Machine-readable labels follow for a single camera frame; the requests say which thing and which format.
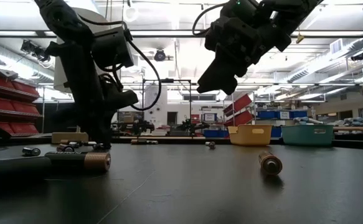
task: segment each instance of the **black table surface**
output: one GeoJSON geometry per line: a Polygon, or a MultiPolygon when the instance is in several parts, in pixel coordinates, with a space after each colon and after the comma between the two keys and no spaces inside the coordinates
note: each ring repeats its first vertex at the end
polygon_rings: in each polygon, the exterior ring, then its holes
{"type": "MultiPolygon", "coordinates": [[[[0,158],[21,151],[0,148],[0,158]]],[[[0,223],[363,223],[362,149],[114,144],[110,152],[106,175],[8,185],[0,223]],[[260,172],[266,149],[283,162],[279,178],[260,172]]]]}

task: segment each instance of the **teal bin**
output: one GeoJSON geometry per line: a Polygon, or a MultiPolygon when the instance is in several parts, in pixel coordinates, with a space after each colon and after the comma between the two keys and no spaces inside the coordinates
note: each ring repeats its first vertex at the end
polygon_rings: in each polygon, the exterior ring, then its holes
{"type": "Polygon", "coordinates": [[[282,127],[285,144],[295,146],[330,146],[333,139],[332,125],[294,125],[282,127]]]}

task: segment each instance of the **ceiling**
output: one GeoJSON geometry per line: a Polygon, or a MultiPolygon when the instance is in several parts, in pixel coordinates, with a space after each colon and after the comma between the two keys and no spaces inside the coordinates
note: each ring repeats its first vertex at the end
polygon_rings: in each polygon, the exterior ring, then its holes
{"type": "MultiPolygon", "coordinates": [[[[123,0],[68,0],[71,6],[83,7],[97,11],[106,16],[108,21],[127,21],[131,30],[190,30],[196,17],[214,4],[224,0],[141,0],[132,1],[132,8],[123,5],[123,0]]],[[[363,0],[325,0],[301,24],[302,30],[363,30],[363,0]]],[[[198,23],[198,29],[210,26],[219,16],[220,9],[208,12],[198,23]]],[[[0,0],[0,29],[1,30],[47,30],[39,15],[39,10],[31,0],[0,0]]],[[[47,47],[55,39],[29,39],[42,47],[47,47]]],[[[301,43],[292,44],[284,51],[271,49],[257,65],[248,68],[247,74],[238,82],[273,82],[275,72],[291,72],[306,65],[329,50],[329,44],[336,39],[304,39],[301,43]]],[[[23,55],[20,38],[0,38],[0,46],[23,55]]],[[[134,43],[146,54],[152,55],[156,49],[164,49],[166,55],[175,56],[175,43],[179,45],[177,64],[179,74],[175,70],[175,61],[155,63],[164,71],[163,77],[180,77],[196,82],[214,59],[214,53],[205,49],[204,39],[198,38],[144,38],[135,39],[134,43]]],[[[139,66],[148,66],[141,62],[139,66]]],[[[338,69],[328,69],[330,75],[337,74],[338,69]]],[[[139,72],[123,70],[124,77],[140,76],[139,72]]]]}

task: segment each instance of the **yellow bin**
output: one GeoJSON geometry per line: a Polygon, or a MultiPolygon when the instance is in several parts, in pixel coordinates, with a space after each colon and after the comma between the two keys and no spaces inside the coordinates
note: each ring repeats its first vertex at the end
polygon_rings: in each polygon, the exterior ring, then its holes
{"type": "Polygon", "coordinates": [[[239,146],[266,146],[270,144],[271,128],[271,125],[230,126],[230,140],[232,144],[239,146]]]}

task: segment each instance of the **workbench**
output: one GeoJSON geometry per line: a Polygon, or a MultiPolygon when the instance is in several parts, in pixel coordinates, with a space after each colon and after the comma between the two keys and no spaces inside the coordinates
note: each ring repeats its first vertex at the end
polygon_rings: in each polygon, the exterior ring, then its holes
{"type": "MultiPolygon", "coordinates": [[[[0,147],[0,159],[22,147],[0,147]]],[[[362,149],[113,144],[110,153],[105,175],[6,186],[0,223],[363,223],[362,149]],[[281,159],[279,178],[260,172],[263,150],[281,159]]]]}

